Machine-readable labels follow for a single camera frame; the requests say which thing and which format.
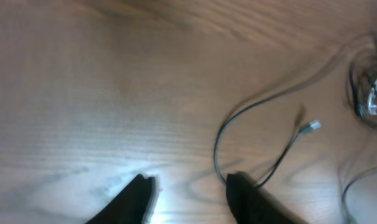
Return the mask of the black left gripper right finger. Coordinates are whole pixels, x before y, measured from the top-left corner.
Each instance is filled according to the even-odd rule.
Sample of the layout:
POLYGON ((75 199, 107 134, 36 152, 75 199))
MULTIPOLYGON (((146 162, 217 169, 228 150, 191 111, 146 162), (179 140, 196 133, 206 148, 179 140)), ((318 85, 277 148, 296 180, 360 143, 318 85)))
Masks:
POLYGON ((301 224, 291 212, 245 172, 228 174, 226 199, 237 224, 301 224))

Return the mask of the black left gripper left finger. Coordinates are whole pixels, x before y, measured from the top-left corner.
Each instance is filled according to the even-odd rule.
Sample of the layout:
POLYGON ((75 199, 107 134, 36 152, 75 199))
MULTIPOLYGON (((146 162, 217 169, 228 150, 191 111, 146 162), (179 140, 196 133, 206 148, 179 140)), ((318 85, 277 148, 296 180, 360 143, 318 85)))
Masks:
POLYGON ((153 211, 157 197, 154 176, 138 174, 86 224, 143 224, 153 211))

